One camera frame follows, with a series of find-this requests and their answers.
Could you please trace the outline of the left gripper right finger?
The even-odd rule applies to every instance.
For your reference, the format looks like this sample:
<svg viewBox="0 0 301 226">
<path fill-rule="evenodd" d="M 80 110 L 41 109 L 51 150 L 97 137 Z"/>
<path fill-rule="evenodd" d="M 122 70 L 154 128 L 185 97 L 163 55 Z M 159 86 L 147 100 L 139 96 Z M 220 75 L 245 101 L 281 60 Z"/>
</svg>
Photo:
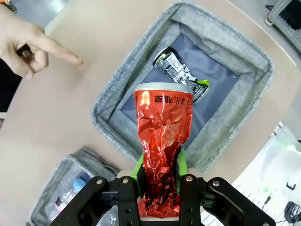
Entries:
<svg viewBox="0 0 301 226">
<path fill-rule="evenodd" d="M 205 181 L 188 172 L 184 150 L 174 156 L 176 182 L 180 195 L 176 226 L 201 226 L 204 209 L 224 226 L 274 226 L 273 218 L 221 177 Z"/>
</svg>

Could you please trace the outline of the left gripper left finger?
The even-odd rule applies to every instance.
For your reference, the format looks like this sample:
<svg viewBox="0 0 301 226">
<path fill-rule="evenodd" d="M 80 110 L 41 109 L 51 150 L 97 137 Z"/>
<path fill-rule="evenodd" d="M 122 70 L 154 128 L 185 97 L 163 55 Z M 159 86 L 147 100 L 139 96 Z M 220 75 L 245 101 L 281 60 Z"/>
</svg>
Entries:
<svg viewBox="0 0 301 226">
<path fill-rule="evenodd" d="M 145 191 L 144 174 L 141 157 L 132 175 L 113 181 L 101 176 L 91 178 L 50 224 L 96 226 L 113 206 L 117 206 L 120 226 L 142 226 L 137 199 Z"/>
</svg>

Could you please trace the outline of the person's left hand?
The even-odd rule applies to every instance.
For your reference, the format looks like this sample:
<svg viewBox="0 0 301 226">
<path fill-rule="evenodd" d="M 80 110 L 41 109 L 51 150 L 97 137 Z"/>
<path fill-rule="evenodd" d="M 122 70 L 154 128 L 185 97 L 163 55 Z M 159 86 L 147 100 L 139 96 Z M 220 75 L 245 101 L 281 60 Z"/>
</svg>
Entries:
<svg viewBox="0 0 301 226">
<path fill-rule="evenodd" d="M 73 65 L 83 61 L 61 43 L 45 34 L 45 31 L 16 15 L 8 4 L 0 2 L 0 58 L 12 72 L 31 79 L 34 74 L 48 67 L 48 55 Z"/>
</svg>

